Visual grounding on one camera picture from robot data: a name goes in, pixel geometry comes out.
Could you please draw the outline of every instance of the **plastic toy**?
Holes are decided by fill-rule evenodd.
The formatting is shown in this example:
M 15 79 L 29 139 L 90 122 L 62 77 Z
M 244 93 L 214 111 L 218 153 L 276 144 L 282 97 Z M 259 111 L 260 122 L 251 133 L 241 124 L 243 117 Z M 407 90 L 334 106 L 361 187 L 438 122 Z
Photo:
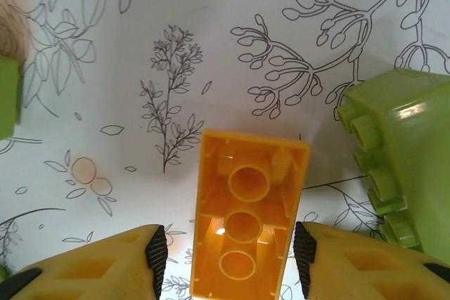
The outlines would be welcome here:
M 450 263 L 450 77 L 392 70 L 344 95 L 338 112 L 383 235 Z
M 164 227 L 142 226 L 26 267 L 0 300 L 155 300 L 166 260 Z
M 14 134 L 20 117 L 21 87 L 18 62 L 0 56 L 0 140 Z
M 203 133 L 193 296 L 278 299 L 309 153 L 301 141 Z
M 438 259 L 332 226 L 298 222 L 294 255 L 305 299 L 450 299 Z

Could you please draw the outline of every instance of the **yellow plastic block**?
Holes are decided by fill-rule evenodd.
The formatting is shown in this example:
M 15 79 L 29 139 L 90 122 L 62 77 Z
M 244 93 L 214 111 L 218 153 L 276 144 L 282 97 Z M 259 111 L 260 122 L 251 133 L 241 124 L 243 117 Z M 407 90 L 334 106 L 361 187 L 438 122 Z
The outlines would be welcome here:
M 203 133 L 193 296 L 278 299 L 310 151 L 302 141 Z
M 142 226 L 26 267 L 42 273 L 12 299 L 155 300 L 166 260 L 164 228 Z
M 303 225 L 317 241 L 308 299 L 450 299 L 450 284 L 424 266 L 449 267 L 440 260 L 331 226 Z

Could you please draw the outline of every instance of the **white paper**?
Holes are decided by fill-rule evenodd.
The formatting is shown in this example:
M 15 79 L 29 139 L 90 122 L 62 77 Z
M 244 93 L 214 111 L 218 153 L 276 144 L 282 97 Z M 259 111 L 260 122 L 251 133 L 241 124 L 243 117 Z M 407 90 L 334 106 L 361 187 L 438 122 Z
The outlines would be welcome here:
M 297 219 L 379 237 L 382 220 L 352 159 L 356 144 L 334 109 L 344 88 L 394 66 L 450 72 L 444 3 L 0 0 L 0 53 L 25 73 L 22 121 L 0 141 L 0 263 L 17 270 L 161 223 L 170 244 L 162 298 L 190 299 L 204 128 L 311 143 Z M 157 65 L 159 48 L 179 35 L 189 41 L 167 56 L 172 83 L 167 62 Z M 292 257 L 284 300 L 302 294 Z

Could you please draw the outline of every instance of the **green toy brick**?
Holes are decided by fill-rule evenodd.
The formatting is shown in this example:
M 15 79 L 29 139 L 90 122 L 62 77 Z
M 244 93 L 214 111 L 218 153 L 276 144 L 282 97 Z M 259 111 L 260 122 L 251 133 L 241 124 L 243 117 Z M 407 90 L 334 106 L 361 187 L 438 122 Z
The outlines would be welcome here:
M 0 56 L 0 140 L 14 134 L 20 116 L 20 70 L 14 59 Z
M 338 113 L 383 235 L 450 263 L 450 77 L 397 69 L 344 95 Z

